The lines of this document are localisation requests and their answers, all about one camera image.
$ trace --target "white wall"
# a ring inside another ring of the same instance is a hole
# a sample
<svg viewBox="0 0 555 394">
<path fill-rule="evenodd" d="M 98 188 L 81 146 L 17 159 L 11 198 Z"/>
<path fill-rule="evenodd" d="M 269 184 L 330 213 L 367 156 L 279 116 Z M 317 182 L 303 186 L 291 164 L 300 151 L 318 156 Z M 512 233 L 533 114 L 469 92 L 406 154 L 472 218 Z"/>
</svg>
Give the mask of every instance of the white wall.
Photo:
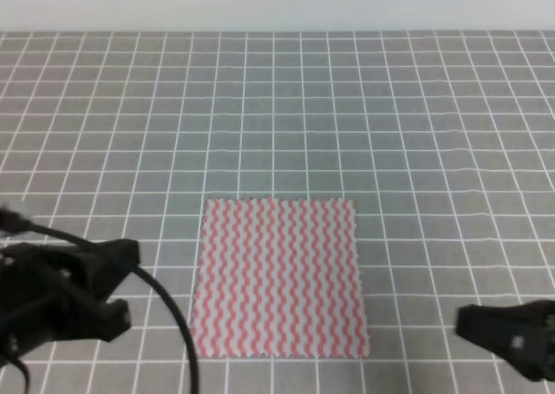
<svg viewBox="0 0 555 394">
<path fill-rule="evenodd" d="M 553 0 L 0 0 L 0 30 L 555 29 Z"/>
</svg>

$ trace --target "black cable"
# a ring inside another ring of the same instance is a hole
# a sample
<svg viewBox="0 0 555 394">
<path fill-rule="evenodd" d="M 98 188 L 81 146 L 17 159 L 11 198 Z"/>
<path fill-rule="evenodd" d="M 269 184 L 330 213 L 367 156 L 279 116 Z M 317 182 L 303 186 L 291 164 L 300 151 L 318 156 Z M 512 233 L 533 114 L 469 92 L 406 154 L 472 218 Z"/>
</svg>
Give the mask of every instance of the black cable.
<svg viewBox="0 0 555 394">
<path fill-rule="evenodd" d="M 29 389 L 31 386 L 31 375 L 29 373 L 29 368 L 27 365 L 22 362 L 21 359 L 14 355 L 10 355 L 6 352 L 0 352 L 0 357 L 4 358 L 8 364 L 14 365 L 23 375 L 23 379 L 25 380 L 25 390 L 23 394 L 29 394 Z"/>
<path fill-rule="evenodd" d="M 95 253 L 101 257 L 107 257 L 116 264 L 119 268 L 124 271 L 135 274 L 137 277 L 142 279 L 146 284 L 151 286 L 155 290 L 162 301 L 166 304 L 168 310 L 172 314 L 177 326 L 180 329 L 183 340 L 185 341 L 185 347 L 187 350 L 187 356 L 189 357 L 189 371 L 191 373 L 191 394 L 199 394 L 199 361 L 197 359 L 197 353 L 194 349 L 193 337 L 187 326 L 187 322 L 181 314 L 181 310 L 173 300 L 172 296 L 167 292 L 166 288 L 151 274 L 147 273 L 145 270 L 138 266 L 129 265 L 126 262 L 120 262 L 116 257 L 109 257 L 109 250 L 103 248 L 83 238 L 79 238 L 71 233 L 64 231 L 58 231 L 50 227 L 44 227 L 42 225 L 37 225 L 35 223 L 29 222 L 27 229 L 30 232 L 40 233 L 43 235 L 48 235 L 52 238 L 59 240 L 65 240 L 71 244 L 80 247 L 84 251 Z"/>
</svg>

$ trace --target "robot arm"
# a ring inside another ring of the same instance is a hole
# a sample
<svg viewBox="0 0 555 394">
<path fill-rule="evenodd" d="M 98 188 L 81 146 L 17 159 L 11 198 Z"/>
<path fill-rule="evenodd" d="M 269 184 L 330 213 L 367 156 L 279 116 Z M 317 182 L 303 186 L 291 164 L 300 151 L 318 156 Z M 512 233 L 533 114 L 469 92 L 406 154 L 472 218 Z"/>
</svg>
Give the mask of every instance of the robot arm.
<svg viewBox="0 0 555 394">
<path fill-rule="evenodd" d="M 36 225 L 5 207 L 0 207 L 2 231 L 34 232 L 73 244 L 0 249 L 0 367 L 11 363 L 23 373 L 25 392 L 29 373 L 20 359 L 23 354 L 49 341 L 111 341 L 131 327 L 127 302 L 107 300 L 133 273 L 158 293 L 173 315 L 189 358 L 190 392 L 199 394 L 199 365 L 185 318 L 162 284 L 139 268 L 138 242 L 95 244 Z"/>
</svg>

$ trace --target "cloth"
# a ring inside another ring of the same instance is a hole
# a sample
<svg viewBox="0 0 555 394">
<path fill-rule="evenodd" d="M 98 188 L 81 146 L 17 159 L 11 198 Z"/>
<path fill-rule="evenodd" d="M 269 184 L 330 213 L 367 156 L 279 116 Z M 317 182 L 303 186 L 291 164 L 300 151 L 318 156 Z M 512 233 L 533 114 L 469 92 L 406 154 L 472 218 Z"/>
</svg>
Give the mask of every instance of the cloth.
<svg viewBox="0 0 555 394">
<path fill-rule="evenodd" d="M 369 354 L 350 200 L 209 200 L 193 334 L 202 356 Z"/>
</svg>

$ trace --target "gray grid surface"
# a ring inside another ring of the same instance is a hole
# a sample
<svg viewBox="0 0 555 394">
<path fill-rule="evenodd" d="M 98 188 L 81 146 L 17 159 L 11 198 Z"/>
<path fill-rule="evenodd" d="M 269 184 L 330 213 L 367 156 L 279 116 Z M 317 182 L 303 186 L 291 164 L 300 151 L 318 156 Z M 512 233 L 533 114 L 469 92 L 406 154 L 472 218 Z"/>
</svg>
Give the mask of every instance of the gray grid surface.
<svg viewBox="0 0 555 394">
<path fill-rule="evenodd" d="M 140 240 L 191 318 L 203 200 L 352 199 L 370 357 L 203 358 L 203 392 L 549 393 L 452 325 L 553 295 L 554 50 L 538 31 L 0 34 L 0 200 Z M 33 392 L 187 392 L 160 300 L 118 293 L 134 329 L 33 352 Z"/>
</svg>

